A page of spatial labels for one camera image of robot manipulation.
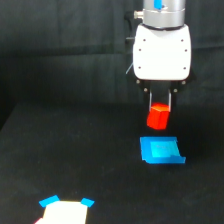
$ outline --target black background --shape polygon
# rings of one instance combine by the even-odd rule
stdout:
[[[1,223],[33,223],[54,194],[94,199],[88,224],[224,222],[224,6],[187,1],[197,79],[178,93],[165,132],[145,126],[143,95],[125,77],[124,14],[142,6],[0,2],[1,125],[12,112],[0,134]],[[139,137],[157,135],[177,136],[186,165],[141,161]]]

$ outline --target blue paper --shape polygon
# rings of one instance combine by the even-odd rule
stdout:
[[[154,8],[162,9],[162,0],[154,0]]]
[[[40,204],[43,208],[45,208],[47,205],[52,204],[52,203],[54,203],[54,202],[56,202],[56,201],[60,201],[60,199],[58,198],[57,195],[52,196],[52,197],[47,198],[47,199],[44,199],[44,200],[42,200],[42,201],[39,201],[39,204]]]
[[[140,138],[142,160],[151,164],[185,163],[177,147],[176,137],[142,137]]]
[[[87,198],[83,198],[82,201],[81,201],[81,204],[83,205],[86,205],[87,207],[91,207],[95,202],[90,200],[90,199],[87,199]]]

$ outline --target black table surface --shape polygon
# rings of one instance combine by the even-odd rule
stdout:
[[[87,224],[224,223],[224,109],[177,107],[166,131],[139,105],[18,104],[0,133],[0,223],[39,201],[95,201]],[[184,165],[150,165],[140,137],[176,136]]]

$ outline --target red block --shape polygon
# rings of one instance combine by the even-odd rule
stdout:
[[[147,126],[156,130],[164,130],[166,129],[169,115],[170,110],[168,105],[154,103],[147,118]]]

